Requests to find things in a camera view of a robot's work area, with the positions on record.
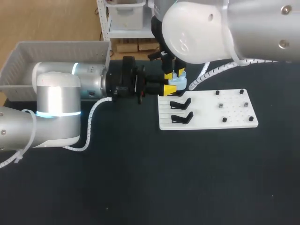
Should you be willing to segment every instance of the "white shelf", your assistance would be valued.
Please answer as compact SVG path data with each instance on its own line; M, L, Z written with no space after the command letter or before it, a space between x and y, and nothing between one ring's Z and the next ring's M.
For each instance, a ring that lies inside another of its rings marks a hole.
M149 7L144 9L144 25L141 30L116 30L115 25L111 19L108 19L109 38L154 38L151 31L152 12Z

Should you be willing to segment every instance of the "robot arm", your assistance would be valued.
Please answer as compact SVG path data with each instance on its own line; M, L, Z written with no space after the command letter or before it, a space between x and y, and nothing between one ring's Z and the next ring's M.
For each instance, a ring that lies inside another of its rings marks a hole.
M200 64L233 58L300 61L297 0L155 1L170 52Z

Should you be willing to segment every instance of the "white part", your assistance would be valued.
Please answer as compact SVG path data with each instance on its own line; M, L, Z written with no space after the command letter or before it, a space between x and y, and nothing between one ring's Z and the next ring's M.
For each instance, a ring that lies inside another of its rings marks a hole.
M50 112L39 112L37 111L37 116L41 116L41 117L63 117L63 116L77 116L80 115L81 112L61 112L61 108L59 108L60 105L55 105L54 107L58 107L59 110L55 111L52 110L53 109L53 104L49 104L50 106Z
M77 63L75 63L75 64L73 65L73 68L72 68L72 75L75 74L76 67L77 67L78 64L79 64L79 63L77 62Z
M35 93L37 93L37 71L38 71L38 67L41 63L42 62L37 63L32 70L31 81L32 81L32 87L33 87Z
M86 138L86 142L85 142L85 145L82 147L82 148L72 148L72 147L69 147L69 146L66 146L66 147L63 147L65 149L68 149L68 150L72 150L72 151L84 151L88 148L89 144L90 144L90 133L91 133L91 126L92 126L92 118L93 118L93 114L96 110L96 108L103 102L111 102L112 101L112 98L111 97L105 97L99 101L97 101L92 109L90 110L90 114L89 114L89 119L88 119L88 135L87 135L87 138Z
M170 101L185 103L191 98L192 102L187 110L171 109ZM172 123L171 116L177 115L187 117L193 112L194 116L190 123ZM182 97L158 97L159 127L161 130L206 130L206 129L230 129L230 128L255 128L258 121L249 99L248 93L244 90L240 94L238 90L220 90L216 95L215 90L208 91L187 91Z
M109 16L116 30L140 30L143 28L143 10L146 0L137 0L135 4L109 4Z
M270 60L255 60L255 59L245 59L243 60L242 64L243 65L251 65L251 64L257 64L257 63L273 63L273 62L276 62L276 61L270 61ZM235 67L238 67L239 65L236 63L236 62L230 62L230 63L227 63L225 65L222 65L220 67L217 67L209 72L207 72L206 74L204 75L200 75L198 76L198 78L196 80L194 80L190 86L189 86L189 90L194 90L200 83L202 83L203 81L205 81L206 79L214 76L214 75L217 75L219 73L222 73L226 70L229 70L229 69L232 69L232 68L235 68Z
M231 57L216 6L176 3L164 16L162 32L170 50L185 62L201 64Z
M151 8L152 16L155 16L155 11L154 11L154 0L148 0L148 7Z
M37 86L80 88L81 84L80 79L72 74L48 72L38 76Z
M57 140L48 140L35 148L51 148L51 147L61 147L61 146L68 146L72 144L76 144L79 141L80 136L66 138L66 139L57 139Z
M198 78L203 76L206 73L209 66L210 66L210 62L207 62L204 64L203 69L201 70L201 73L198 75Z

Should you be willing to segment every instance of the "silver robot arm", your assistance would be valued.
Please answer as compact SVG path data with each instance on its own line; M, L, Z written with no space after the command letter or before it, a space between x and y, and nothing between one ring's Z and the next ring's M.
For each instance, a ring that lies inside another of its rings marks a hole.
M37 79L36 124L31 114L0 107L3 150L30 147L61 147L80 137L80 80L77 76L50 72Z
M300 61L299 12L298 0L155 0L166 45L194 64Z

